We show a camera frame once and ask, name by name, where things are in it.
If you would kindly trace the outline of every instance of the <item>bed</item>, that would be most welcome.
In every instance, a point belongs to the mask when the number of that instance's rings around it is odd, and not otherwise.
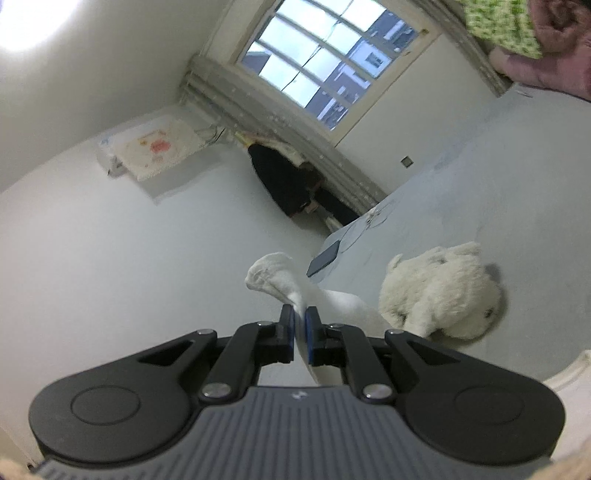
[[[388,261],[482,244],[503,313],[473,342],[432,339],[544,380],[591,348],[591,104],[514,86],[373,212],[331,235],[319,286],[371,306]]]

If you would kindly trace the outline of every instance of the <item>black smartphone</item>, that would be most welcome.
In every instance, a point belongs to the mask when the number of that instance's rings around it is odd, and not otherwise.
[[[334,244],[324,250],[318,257],[310,262],[310,266],[308,267],[308,275],[311,277],[316,272],[322,270],[326,265],[332,263],[332,261],[336,258],[337,254],[339,253],[339,245],[340,240],[337,240]]]

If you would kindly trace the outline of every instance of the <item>ceiling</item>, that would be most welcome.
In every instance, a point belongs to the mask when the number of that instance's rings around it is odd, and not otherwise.
[[[61,151],[171,103],[230,0],[80,0],[47,41],[0,50],[0,192]]]

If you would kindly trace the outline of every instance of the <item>ceiling light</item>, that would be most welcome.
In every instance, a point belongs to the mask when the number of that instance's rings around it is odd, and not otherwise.
[[[54,34],[79,0],[0,0],[0,47],[32,48]]]

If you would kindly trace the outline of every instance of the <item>building exterior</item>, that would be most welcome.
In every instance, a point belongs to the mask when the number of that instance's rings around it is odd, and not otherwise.
[[[404,20],[388,10],[384,11],[369,27],[368,34],[380,36],[397,52],[405,49],[417,36],[417,33]],[[271,54],[266,52],[248,52],[242,62],[258,74],[263,70],[270,56]],[[394,61],[364,38],[360,38],[346,56],[373,78],[378,78]],[[355,69],[343,62],[337,65],[324,83],[349,103],[355,103],[371,85],[370,82],[359,77]],[[333,129],[348,111],[322,88],[318,89],[306,105],[305,110],[318,118],[329,129]]]

